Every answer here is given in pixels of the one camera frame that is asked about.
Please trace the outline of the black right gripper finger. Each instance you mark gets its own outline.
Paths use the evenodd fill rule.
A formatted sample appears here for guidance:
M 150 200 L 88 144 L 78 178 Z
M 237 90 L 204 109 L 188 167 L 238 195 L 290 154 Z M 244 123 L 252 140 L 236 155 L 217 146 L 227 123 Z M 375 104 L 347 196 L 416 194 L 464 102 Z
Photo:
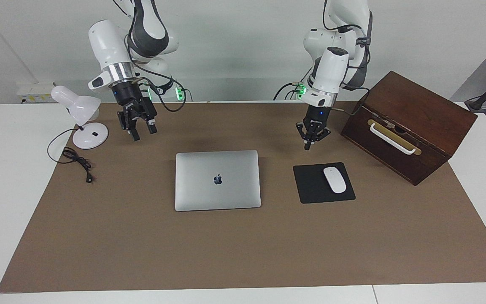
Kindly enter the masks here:
M 156 127 L 156 117 L 157 111 L 153 109 L 152 111 L 147 110 L 145 112 L 145 117 L 144 120 L 147 123 L 147 129 L 150 134 L 157 133 L 157 127 Z
M 139 141 L 140 135 L 136 129 L 137 119 L 126 119 L 127 132 L 132 136 L 133 141 Z

